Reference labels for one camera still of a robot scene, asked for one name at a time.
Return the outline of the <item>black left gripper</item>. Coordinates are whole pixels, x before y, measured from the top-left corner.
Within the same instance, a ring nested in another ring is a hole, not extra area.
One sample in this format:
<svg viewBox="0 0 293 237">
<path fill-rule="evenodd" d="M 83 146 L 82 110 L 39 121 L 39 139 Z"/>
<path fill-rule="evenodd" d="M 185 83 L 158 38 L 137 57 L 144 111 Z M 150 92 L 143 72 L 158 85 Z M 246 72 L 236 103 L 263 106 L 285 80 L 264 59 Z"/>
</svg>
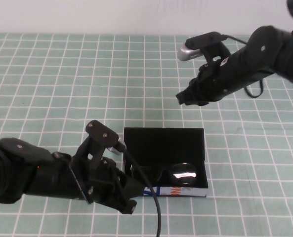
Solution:
<svg viewBox="0 0 293 237">
<path fill-rule="evenodd" d="M 126 146 L 118 139 L 112 142 L 86 139 L 72 157 L 70 171 L 87 203 L 111 205 L 121 214 L 132 214 L 137 205 L 132 198 L 144 196 L 147 186 L 125 175 L 112 159 L 103 156 L 107 149 L 119 154 Z"/>
</svg>

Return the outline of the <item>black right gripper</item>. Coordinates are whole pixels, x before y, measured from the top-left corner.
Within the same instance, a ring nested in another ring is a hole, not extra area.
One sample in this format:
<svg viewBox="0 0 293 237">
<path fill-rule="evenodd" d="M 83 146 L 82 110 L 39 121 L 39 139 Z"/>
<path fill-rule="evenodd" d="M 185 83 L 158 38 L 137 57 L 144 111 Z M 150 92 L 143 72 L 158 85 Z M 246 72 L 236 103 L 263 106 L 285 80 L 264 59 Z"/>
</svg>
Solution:
<svg viewBox="0 0 293 237">
<path fill-rule="evenodd" d="M 179 104 L 206 106 L 232 94 L 232 65 L 223 61 L 206 63 L 199 68 L 189 86 L 176 94 Z"/>
</svg>

